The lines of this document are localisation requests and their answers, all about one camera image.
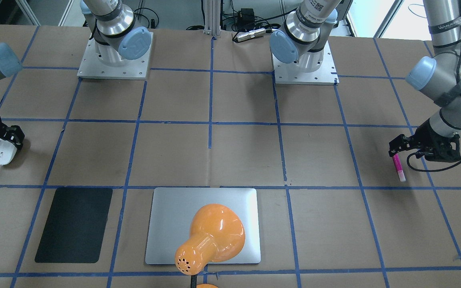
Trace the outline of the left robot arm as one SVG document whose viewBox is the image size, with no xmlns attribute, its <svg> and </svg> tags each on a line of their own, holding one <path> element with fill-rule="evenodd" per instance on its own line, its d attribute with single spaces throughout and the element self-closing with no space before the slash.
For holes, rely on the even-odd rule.
<svg viewBox="0 0 461 288">
<path fill-rule="evenodd" d="M 292 64 L 325 44 L 323 24 L 331 21 L 337 0 L 304 0 L 291 11 L 280 29 L 271 33 L 270 48 L 277 60 Z M 399 135 L 389 143 L 389 155 L 415 149 L 430 162 L 459 162 L 461 131 L 461 0 L 425 0 L 424 9 L 434 55 L 425 56 L 405 80 L 440 110 L 412 136 Z"/>
</svg>

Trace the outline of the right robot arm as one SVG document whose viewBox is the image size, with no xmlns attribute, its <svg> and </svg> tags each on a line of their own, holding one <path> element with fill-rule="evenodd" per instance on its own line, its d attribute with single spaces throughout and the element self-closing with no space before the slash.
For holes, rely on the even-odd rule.
<svg viewBox="0 0 461 288">
<path fill-rule="evenodd" d="M 122 60 L 138 60 L 152 44 L 152 32 L 140 24 L 134 11 L 121 0 L 82 0 L 82 14 L 91 38 L 115 51 Z M 0 42 L 0 80 L 22 70 L 11 47 Z M 15 152 L 22 149 L 24 133 L 19 126 L 7 126 L 0 117 L 0 147 Z"/>
</svg>

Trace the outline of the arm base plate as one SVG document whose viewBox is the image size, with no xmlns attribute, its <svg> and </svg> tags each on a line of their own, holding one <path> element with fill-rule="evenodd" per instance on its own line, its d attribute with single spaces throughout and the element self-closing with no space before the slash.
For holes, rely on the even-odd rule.
<svg viewBox="0 0 461 288">
<path fill-rule="evenodd" d="M 142 57 L 126 60 L 111 46 L 92 39 L 87 43 L 77 76 L 93 80 L 146 80 L 151 52 L 152 44 Z"/>
<path fill-rule="evenodd" d="M 271 56 L 277 84 L 338 84 L 339 77 L 329 42 L 318 52 L 306 52 L 299 61 L 286 64 Z"/>
</svg>

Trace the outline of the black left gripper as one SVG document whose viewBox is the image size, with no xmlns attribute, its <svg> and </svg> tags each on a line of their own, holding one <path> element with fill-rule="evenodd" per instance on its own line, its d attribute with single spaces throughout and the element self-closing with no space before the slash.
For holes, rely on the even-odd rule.
<svg viewBox="0 0 461 288">
<path fill-rule="evenodd" d="M 436 133 L 426 120 L 416 129 L 413 136 L 400 134 L 389 142 L 389 156 L 397 153 L 418 149 L 415 152 L 417 159 L 461 158 L 460 136 L 453 133 L 451 137 L 444 137 Z"/>
</svg>

